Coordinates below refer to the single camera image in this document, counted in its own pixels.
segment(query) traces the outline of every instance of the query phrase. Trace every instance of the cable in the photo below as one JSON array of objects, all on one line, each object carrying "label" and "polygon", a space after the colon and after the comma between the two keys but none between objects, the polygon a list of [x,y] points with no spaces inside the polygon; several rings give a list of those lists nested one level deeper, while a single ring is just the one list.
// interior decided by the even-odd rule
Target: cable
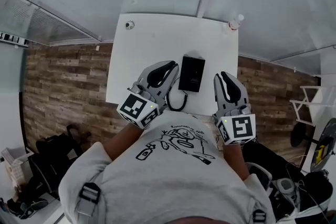
[{"label": "cable", "polygon": [[297,157],[293,157],[291,159],[288,160],[288,162],[290,162],[292,159],[296,159],[296,158],[300,158],[300,157],[305,157],[306,155],[300,155],[300,156],[297,156]]},{"label": "cable", "polygon": [[[292,162],[290,162],[290,164],[293,165],[293,166],[295,166],[295,167],[297,167],[298,169],[300,169],[300,166],[299,166],[299,165],[297,165],[297,164],[295,164],[295,163],[292,163]],[[303,170],[303,169],[301,169],[301,171],[302,171],[302,172],[305,172],[306,174],[310,173],[310,172],[307,172],[307,171],[305,171],[305,170]]]},{"label": "cable", "polygon": [[184,90],[182,90],[182,91],[185,93],[185,96],[184,96],[183,104],[182,104],[182,106],[181,106],[179,109],[175,109],[175,108],[173,108],[173,107],[170,105],[170,100],[169,100],[169,94],[170,94],[170,92],[167,94],[167,96],[166,96],[166,99],[167,99],[167,105],[168,105],[168,107],[169,107],[169,109],[170,109],[171,111],[177,111],[177,112],[182,111],[182,110],[184,109],[185,105],[187,104],[188,94],[187,94]]},{"label": "cable", "polygon": [[327,217],[325,216],[325,214],[324,214],[324,212],[323,212],[322,207],[321,207],[321,206],[314,200],[314,198],[308,193],[308,191],[306,191],[306,190],[303,189],[303,188],[300,188],[300,181],[302,181],[303,186],[305,186],[305,185],[304,185],[305,183],[303,182],[303,180],[299,180],[299,182],[298,182],[298,184],[299,184],[298,188],[301,189],[301,190],[303,190],[303,191],[305,191],[305,192],[309,195],[309,197],[310,197],[310,198],[315,202],[315,204],[321,209],[321,213],[322,213],[322,215],[324,216],[324,218],[325,218],[325,220],[327,221],[327,223],[330,224],[329,220],[327,219]]},{"label": "cable", "polygon": [[286,169],[286,171],[287,171],[287,174],[288,174],[288,176],[289,176],[289,178],[290,178],[290,181],[292,181],[292,183],[293,183],[293,185],[294,185],[294,189],[297,187],[296,185],[295,185],[295,182],[293,181],[293,179],[292,179],[292,177],[290,176],[290,174],[289,174],[289,172],[288,172],[288,169],[287,169],[287,165],[288,164],[290,164],[290,163],[287,163],[286,165],[285,165],[285,169]]}]

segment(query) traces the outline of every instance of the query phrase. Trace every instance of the black bag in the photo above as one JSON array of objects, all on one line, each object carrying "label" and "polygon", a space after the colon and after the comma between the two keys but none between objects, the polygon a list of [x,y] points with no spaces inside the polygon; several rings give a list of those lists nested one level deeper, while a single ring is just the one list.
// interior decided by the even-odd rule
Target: black bag
[{"label": "black bag", "polygon": [[37,141],[39,154],[29,158],[34,176],[45,183],[49,192],[57,190],[67,170],[83,153],[71,135],[71,128],[71,125],[67,127],[69,135],[62,133]]}]

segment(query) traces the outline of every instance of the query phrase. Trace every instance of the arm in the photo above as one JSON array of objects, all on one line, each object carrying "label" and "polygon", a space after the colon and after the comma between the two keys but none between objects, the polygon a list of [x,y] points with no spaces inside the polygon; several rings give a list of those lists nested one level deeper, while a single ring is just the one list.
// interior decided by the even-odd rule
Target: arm
[{"label": "arm", "polygon": [[104,150],[114,161],[140,138],[143,131],[129,123],[109,142],[103,144]]},{"label": "arm", "polygon": [[242,149],[239,144],[224,147],[224,159],[227,164],[244,181],[250,175],[245,165]]}]

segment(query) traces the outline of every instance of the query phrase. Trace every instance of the wood panel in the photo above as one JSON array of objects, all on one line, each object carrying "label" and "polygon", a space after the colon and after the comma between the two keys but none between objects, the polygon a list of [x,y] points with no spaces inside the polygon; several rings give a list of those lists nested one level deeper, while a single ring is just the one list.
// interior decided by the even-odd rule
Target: wood panel
[{"label": "wood panel", "polygon": [[[91,132],[90,143],[107,141],[125,126],[117,105],[105,102],[111,52],[112,44],[100,45],[98,51],[96,45],[30,45],[23,98],[29,147],[36,150],[38,139],[62,133],[68,124],[77,125],[82,135]],[[296,123],[289,99],[303,99],[300,85],[317,85],[317,80],[244,57],[238,59],[238,78],[256,114],[259,142],[286,159],[302,155],[305,144],[292,148],[289,143]],[[218,135],[211,117],[196,117]]]}]

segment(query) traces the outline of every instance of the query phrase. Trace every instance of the black object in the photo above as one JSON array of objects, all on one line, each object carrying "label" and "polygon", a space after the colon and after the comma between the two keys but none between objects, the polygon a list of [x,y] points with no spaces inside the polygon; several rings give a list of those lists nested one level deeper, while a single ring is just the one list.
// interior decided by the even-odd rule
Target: black object
[{"label": "black object", "polygon": [[297,147],[301,144],[301,142],[303,140],[307,140],[307,141],[310,141],[310,142],[313,142],[313,143],[316,143],[318,144],[319,141],[311,138],[311,137],[308,137],[306,135],[306,132],[307,132],[307,128],[306,128],[306,125],[302,122],[298,122],[295,126],[294,126],[294,129],[290,135],[290,144],[292,147]]},{"label": "black object", "polygon": [[[237,105],[237,102],[241,99],[242,97],[242,93],[240,91],[240,88],[237,86],[236,83],[234,83],[229,76],[225,73],[225,72],[221,72],[220,73],[223,77],[224,82],[226,83],[226,90],[227,90],[227,94],[230,96],[230,99],[226,98],[226,95],[224,95],[224,98],[226,100],[226,102],[228,103],[235,103]],[[221,86],[222,86],[222,90],[223,92],[225,92],[223,83],[221,80],[219,80],[221,82]]]},{"label": "black object", "polygon": [[332,118],[325,126],[320,140],[316,143],[316,149],[311,161],[310,170],[312,172],[323,169],[330,156],[333,155],[333,149],[336,142],[336,118]]},{"label": "black object", "polygon": [[34,177],[39,178],[48,192],[58,189],[59,183],[74,161],[83,153],[71,134],[72,125],[67,126],[68,135],[62,133],[36,142],[39,154],[29,157]]},{"label": "black object", "polygon": [[9,212],[19,219],[27,219],[36,213],[36,211],[48,205],[47,200],[39,198],[46,191],[45,185],[36,177],[32,177],[28,184],[22,188],[22,191],[18,193],[16,202],[10,199],[5,205],[4,201],[0,199],[1,208],[3,211]]},{"label": "black object", "polygon": [[177,66],[177,63],[174,61],[170,61],[166,65],[151,71],[147,76],[147,82],[148,82],[147,88],[160,87],[166,81],[167,77],[172,72],[175,66]]},{"label": "black object", "polygon": [[253,212],[253,223],[266,223],[266,213],[261,209]]},{"label": "black object", "polygon": [[183,104],[182,104],[182,106],[181,106],[179,109],[175,109],[175,108],[173,108],[173,107],[170,105],[170,100],[169,100],[169,94],[170,94],[170,92],[166,95],[167,105],[168,105],[168,107],[169,107],[169,109],[170,109],[171,111],[177,111],[177,112],[180,112],[180,111],[182,111],[182,110],[184,109],[185,105],[187,104],[188,94],[187,94],[185,91],[183,91],[183,92],[185,93],[185,95],[184,95],[184,100],[183,100]]},{"label": "black object", "polygon": [[[281,178],[290,178],[293,182],[298,183],[302,181],[300,192],[300,211],[319,205],[328,200],[333,192],[333,187],[328,179],[324,176],[323,171],[308,173],[304,176],[300,169],[295,165],[288,163],[284,158],[280,157],[267,147],[254,141],[250,141],[243,146],[243,157],[246,162],[258,164],[265,168],[272,174],[273,180]],[[277,189],[270,184],[273,188],[272,193],[269,195],[274,215],[277,220],[289,215],[294,210],[294,206],[280,195]],[[323,219],[323,214],[309,216],[305,218],[296,219],[297,223],[319,223]]]},{"label": "black object", "polygon": [[[85,196],[85,195],[84,195],[84,190],[85,190],[84,187],[87,187],[87,188],[89,188],[89,189],[92,189],[92,190],[97,191],[97,196],[96,196],[96,198],[93,199],[92,197]],[[96,183],[93,183],[93,182],[87,182],[87,183],[85,183],[84,186],[82,187],[82,190],[80,191],[80,194],[79,194],[79,197],[80,197],[80,198],[83,198],[83,199],[85,199],[85,200],[87,200],[87,201],[91,201],[91,202],[93,202],[94,204],[97,204],[97,203],[98,203],[98,201],[99,201],[99,196],[100,196],[100,188],[97,186]]]},{"label": "black object", "polygon": [[205,60],[201,57],[183,56],[179,90],[199,92]]}]

